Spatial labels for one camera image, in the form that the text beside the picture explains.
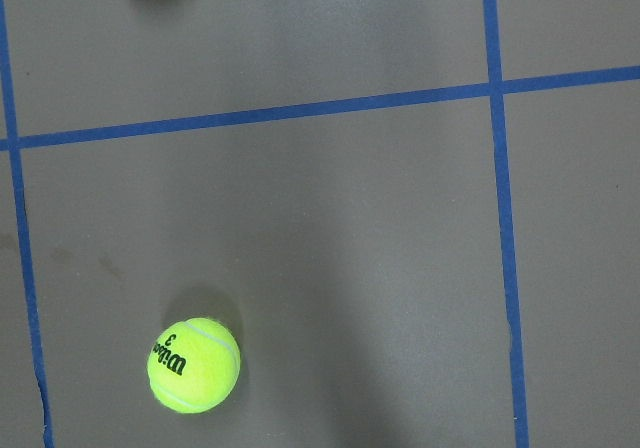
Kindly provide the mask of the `yellow Wilson tennis ball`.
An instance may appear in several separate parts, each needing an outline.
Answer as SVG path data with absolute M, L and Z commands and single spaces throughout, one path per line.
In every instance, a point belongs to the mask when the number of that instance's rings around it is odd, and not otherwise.
M 156 400 L 179 414 L 201 414 L 233 391 L 241 353 L 232 332 L 210 318 L 190 318 L 165 329 L 149 352 L 146 371 Z

